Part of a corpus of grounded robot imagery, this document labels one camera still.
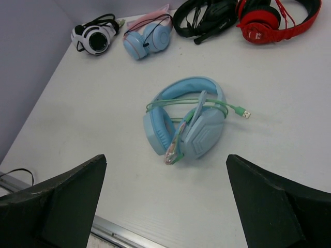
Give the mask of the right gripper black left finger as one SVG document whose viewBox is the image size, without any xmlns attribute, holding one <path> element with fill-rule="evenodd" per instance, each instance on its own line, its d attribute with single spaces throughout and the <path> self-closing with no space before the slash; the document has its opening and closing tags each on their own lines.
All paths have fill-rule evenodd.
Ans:
<svg viewBox="0 0 331 248">
<path fill-rule="evenodd" d="M 1 197 L 1 247 L 86 247 L 107 160 L 99 154 Z"/>
</svg>

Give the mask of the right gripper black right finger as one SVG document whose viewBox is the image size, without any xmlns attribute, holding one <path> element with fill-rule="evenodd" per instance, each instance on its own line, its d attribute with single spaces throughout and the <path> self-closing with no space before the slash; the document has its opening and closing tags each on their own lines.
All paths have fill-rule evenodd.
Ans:
<svg viewBox="0 0 331 248">
<path fill-rule="evenodd" d="M 248 247 L 330 247 L 330 193 L 236 154 L 226 166 Z"/>
</svg>

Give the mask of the light blue headphones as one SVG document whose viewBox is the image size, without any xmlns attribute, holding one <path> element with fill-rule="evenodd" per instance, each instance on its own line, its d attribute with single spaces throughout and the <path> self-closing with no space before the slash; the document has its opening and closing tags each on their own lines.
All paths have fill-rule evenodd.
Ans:
<svg viewBox="0 0 331 248">
<path fill-rule="evenodd" d="M 175 126 L 164 106 L 179 101 L 192 102 L 195 107 Z M 155 153 L 163 156 L 166 164 L 173 164 L 207 153 L 219 140 L 227 114 L 220 85 L 208 77 L 192 76 L 169 85 L 147 105 L 143 126 Z"/>
</svg>

